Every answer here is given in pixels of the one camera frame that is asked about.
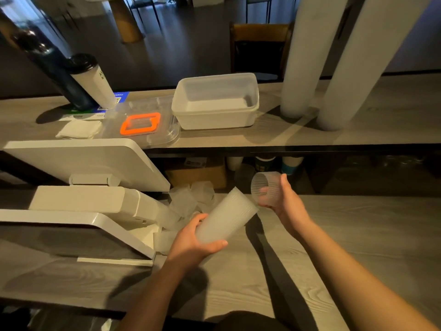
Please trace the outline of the person's left hand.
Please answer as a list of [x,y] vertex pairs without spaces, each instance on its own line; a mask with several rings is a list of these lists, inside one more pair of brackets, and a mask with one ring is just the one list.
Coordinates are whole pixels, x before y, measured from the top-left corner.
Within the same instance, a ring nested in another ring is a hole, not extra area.
[[202,245],[196,237],[196,229],[208,214],[197,214],[176,235],[164,266],[171,266],[181,273],[196,268],[209,256],[203,256]]

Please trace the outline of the person's right hand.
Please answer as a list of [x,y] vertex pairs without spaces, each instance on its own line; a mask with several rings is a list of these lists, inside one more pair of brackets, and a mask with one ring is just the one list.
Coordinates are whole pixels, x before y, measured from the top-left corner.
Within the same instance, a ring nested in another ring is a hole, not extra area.
[[266,196],[260,196],[258,204],[272,209],[287,232],[300,239],[299,229],[312,222],[301,198],[293,191],[286,174],[280,175],[278,199],[270,205]]

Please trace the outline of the single ribbed plastic cup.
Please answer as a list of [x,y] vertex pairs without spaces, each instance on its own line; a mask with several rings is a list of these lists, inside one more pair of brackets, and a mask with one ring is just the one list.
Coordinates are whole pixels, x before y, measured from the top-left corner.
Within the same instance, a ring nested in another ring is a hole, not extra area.
[[257,172],[254,175],[254,177],[251,180],[251,195],[257,203],[258,203],[259,190],[262,187],[278,187],[279,188],[279,200],[280,200],[280,198],[282,196],[282,188],[280,185],[280,173],[279,172]]

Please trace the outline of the stack of ribbed translucent cups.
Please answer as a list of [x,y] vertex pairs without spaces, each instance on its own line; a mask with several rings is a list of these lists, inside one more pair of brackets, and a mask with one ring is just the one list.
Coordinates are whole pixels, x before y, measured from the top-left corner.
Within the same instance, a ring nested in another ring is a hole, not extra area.
[[257,206],[235,187],[197,226],[196,238],[202,244],[228,240],[257,212]]

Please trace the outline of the person's left forearm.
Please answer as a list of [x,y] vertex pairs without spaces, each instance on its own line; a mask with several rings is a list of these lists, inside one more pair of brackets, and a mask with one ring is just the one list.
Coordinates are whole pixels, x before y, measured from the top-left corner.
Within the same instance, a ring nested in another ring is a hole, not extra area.
[[115,331],[162,331],[174,292],[190,270],[191,267],[166,262],[151,276]]

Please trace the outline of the dark paper cup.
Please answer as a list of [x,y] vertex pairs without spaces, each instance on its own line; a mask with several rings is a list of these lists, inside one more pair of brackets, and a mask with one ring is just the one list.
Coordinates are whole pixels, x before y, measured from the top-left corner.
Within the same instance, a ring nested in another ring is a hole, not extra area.
[[275,158],[276,157],[273,155],[255,156],[255,161],[254,161],[255,171],[256,172],[270,171]]

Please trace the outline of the pile of clear plastic lids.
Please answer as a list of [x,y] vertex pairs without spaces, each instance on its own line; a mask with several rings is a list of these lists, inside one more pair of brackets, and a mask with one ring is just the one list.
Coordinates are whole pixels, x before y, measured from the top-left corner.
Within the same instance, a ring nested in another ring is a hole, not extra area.
[[153,234],[153,248],[162,255],[168,254],[178,232],[196,214],[210,211],[215,192],[212,182],[198,181],[172,188],[168,195],[168,214],[160,223],[161,230]]

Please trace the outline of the brown cardboard box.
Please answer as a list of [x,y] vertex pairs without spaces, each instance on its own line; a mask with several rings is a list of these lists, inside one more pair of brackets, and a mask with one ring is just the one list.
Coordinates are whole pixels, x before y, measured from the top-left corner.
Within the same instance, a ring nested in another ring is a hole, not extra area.
[[225,157],[164,158],[164,173],[172,187],[210,181],[214,189],[227,187]]

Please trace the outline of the white plastic storage container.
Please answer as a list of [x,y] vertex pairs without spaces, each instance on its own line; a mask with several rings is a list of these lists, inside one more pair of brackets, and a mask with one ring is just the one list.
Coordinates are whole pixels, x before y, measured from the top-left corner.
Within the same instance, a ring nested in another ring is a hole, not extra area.
[[184,130],[250,127],[258,108],[253,73],[183,78],[172,100],[173,115]]

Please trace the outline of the white point-of-sale terminal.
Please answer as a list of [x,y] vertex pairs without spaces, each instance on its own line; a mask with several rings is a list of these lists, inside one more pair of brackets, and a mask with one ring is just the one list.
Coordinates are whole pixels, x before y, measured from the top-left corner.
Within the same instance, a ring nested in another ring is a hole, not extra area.
[[152,267],[170,183],[129,139],[11,141],[2,150],[65,185],[39,185],[27,210],[0,209],[0,243],[78,262]]

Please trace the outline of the folded white napkin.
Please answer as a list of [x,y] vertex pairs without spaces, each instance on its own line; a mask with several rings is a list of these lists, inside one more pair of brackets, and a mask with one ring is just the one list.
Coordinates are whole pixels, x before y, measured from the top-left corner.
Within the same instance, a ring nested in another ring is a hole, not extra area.
[[58,139],[92,139],[102,130],[99,120],[72,120],[68,122],[56,135]]

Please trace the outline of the white paper card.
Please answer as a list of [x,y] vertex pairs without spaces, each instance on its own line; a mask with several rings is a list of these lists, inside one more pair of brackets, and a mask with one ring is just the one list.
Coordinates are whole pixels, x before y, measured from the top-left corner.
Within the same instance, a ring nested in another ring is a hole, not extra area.
[[105,111],[80,113],[80,114],[65,114],[58,121],[72,121],[72,120],[102,120],[105,118]]

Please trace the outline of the white tumbler with black lid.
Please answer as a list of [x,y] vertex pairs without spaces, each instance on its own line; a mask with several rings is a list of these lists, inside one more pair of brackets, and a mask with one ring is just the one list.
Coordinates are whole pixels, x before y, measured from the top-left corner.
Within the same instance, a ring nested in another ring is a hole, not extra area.
[[114,108],[118,100],[95,56],[77,53],[64,61],[69,74],[104,110]]

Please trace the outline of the round wooden table leg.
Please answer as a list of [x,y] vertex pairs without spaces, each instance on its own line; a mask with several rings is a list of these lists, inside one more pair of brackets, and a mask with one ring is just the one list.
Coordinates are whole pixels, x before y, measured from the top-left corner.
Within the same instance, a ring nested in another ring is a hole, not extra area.
[[143,40],[135,19],[124,0],[108,0],[119,35],[124,44],[137,43]]

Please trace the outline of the dark blue bottle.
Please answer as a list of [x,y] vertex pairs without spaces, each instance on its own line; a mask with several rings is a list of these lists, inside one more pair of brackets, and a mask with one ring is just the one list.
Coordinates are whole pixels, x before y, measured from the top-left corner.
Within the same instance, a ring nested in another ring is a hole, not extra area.
[[64,67],[67,58],[39,28],[19,29],[11,35],[14,43],[24,51],[37,67],[52,81],[58,91],[77,111],[95,109],[98,104],[74,80]]

